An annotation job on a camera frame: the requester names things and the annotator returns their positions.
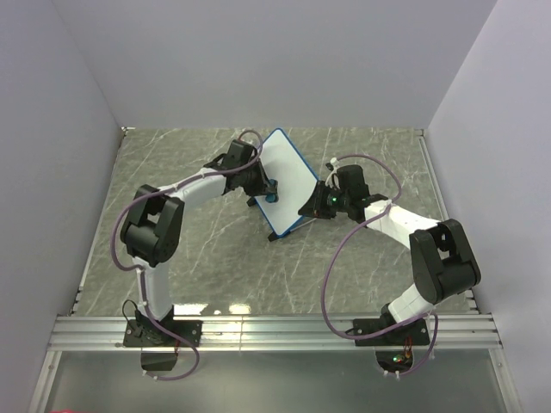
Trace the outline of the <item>blue-framed whiteboard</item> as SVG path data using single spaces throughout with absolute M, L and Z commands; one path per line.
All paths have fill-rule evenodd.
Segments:
M 256 197 L 257 205 L 277 239 L 286 237 L 303 219 L 298 214 L 319 180 L 288 135 L 276 128 L 263 142 L 260 161 L 269 179 L 277 180 L 279 200 L 267 203 Z

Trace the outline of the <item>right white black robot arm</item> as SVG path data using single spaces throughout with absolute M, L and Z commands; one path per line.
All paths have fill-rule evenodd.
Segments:
M 346 213 L 357 222 L 339 243 L 325 272 L 321 289 L 321 310 L 325 324 L 335 335 L 348 340 L 373 340 L 379 336 L 397 344 L 409 336 L 410 324 L 426 317 L 452 295 L 478 285 L 481 273 L 461 223 L 455 219 L 437 221 L 412 213 L 381 194 L 363 189 L 329 188 L 317 182 L 298 214 L 315 219 L 332 219 Z M 337 330 L 326 309 L 325 293 L 338 255 L 359 230 L 369 228 L 401 243 L 410 251 L 413 284 L 383 308 L 380 329 L 353 336 Z

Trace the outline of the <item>blue heart-shaped eraser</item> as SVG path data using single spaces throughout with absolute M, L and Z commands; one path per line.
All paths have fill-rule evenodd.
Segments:
M 268 185 L 268 193 L 265 195 L 264 199 L 267 203 L 275 203 L 279 200 L 279 195 L 277 193 L 278 182 L 277 180 L 270 179 Z

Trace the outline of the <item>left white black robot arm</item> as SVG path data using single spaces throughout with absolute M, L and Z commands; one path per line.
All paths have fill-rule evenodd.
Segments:
M 155 346 L 164 346 L 180 338 L 174 321 L 170 296 L 168 262 L 178 248 L 184 214 L 208 200 L 236 188 L 256 199 L 278 201 L 278 181 L 270 178 L 260 160 L 226 163 L 215 158 L 197 173 L 171 185 L 155 188 L 143 185 L 133 202 L 119 218 L 120 239 L 132 265 L 121 264 L 115 252 L 115 265 L 124 271 L 134 269 L 139 282 L 139 303 L 135 306 L 133 333 L 141 333 Z

